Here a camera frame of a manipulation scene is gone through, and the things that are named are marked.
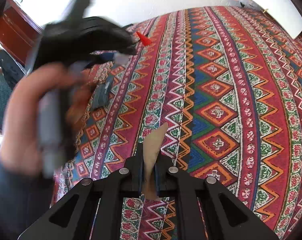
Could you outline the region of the person's left hand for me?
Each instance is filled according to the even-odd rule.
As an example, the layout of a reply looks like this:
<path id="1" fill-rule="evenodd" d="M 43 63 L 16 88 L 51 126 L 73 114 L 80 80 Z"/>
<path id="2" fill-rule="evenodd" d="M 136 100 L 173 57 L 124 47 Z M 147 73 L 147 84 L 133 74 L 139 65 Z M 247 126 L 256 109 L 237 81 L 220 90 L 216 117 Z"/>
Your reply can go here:
<path id="1" fill-rule="evenodd" d="M 82 116 L 91 96 L 88 71 L 74 74 L 60 63 L 46 64 L 16 85 L 6 107 L 0 162 L 7 170 L 36 176 L 42 170 L 42 157 L 37 147 L 37 114 L 41 97 L 54 88 L 79 85 L 66 119 L 75 132 L 83 128 Z"/>

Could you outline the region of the dark sleeve forearm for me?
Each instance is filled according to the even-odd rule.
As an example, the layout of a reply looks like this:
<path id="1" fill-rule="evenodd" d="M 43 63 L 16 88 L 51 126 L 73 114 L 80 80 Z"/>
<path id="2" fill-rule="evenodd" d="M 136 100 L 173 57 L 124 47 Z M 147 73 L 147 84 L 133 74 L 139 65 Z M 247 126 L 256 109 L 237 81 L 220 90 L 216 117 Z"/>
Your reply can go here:
<path id="1" fill-rule="evenodd" d="M 0 239 L 18 239 L 49 208 L 55 182 L 8 171 L 0 163 Z"/>

